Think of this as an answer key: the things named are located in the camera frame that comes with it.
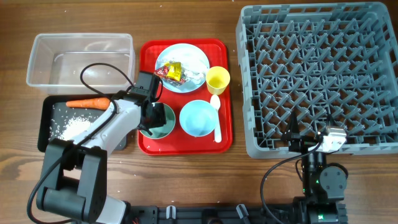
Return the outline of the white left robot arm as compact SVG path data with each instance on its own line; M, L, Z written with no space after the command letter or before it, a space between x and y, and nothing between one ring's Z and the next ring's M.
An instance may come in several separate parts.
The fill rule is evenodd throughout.
M63 216L64 222L125 223L128 203L107 194L108 156L133 129L165 124L165 110L156 94L120 91L109 98L105 112L86 130L69 140L53 139L45 150L39 181L27 202Z

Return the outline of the green bowl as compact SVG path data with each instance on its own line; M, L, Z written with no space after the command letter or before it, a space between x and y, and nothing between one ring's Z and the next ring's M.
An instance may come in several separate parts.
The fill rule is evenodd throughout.
M150 132L145 129L139 132L150 139L165 138L174 129L176 122L175 113L169 105L164 103L153 103L152 106L154 108L155 123L149 128Z

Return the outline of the white rice pile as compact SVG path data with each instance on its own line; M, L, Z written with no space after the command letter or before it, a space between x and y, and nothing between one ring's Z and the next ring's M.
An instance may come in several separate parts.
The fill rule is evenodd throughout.
M87 130L101 114L97 110L69 108L64 102L56 103L52 106L48 140L70 140Z

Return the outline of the orange carrot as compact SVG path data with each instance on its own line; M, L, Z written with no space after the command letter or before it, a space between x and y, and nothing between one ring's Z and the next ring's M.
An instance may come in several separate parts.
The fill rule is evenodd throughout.
M84 108L84 109L96 109L106 110L108 109L111 101L108 98L92 98L85 100L73 100L66 102L66 106L69 108Z

